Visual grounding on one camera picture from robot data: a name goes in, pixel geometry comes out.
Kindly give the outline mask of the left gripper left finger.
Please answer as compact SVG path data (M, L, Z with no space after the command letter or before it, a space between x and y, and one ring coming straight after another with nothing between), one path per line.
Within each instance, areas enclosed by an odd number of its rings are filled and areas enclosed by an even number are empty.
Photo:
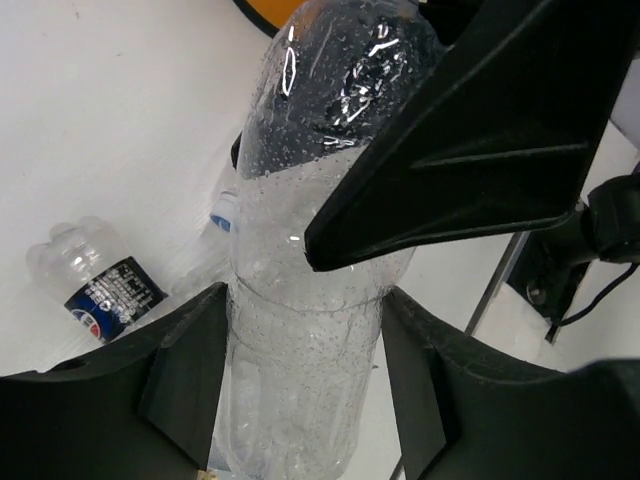
M227 286L45 373L1 380L4 479L195 479L225 364Z

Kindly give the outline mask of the blue label black cap bottle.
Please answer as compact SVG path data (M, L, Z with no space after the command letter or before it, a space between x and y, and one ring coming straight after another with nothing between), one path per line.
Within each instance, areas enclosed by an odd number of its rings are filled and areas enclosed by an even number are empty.
M167 298L116 229L95 216L52 227L26 263L34 282L103 344L137 328Z

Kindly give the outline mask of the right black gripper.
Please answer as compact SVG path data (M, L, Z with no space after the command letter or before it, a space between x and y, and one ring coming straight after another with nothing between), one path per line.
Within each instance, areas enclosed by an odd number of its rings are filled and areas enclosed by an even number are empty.
M639 44L635 1L481 1L305 232L327 272L574 208ZM577 265L639 263L639 174L576 205Z

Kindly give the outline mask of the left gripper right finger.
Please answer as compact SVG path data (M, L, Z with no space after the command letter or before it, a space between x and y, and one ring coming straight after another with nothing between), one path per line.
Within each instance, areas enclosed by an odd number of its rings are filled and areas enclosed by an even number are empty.
M382 334L409 479L635 479L639 364L561 373L500 352L401 289Z

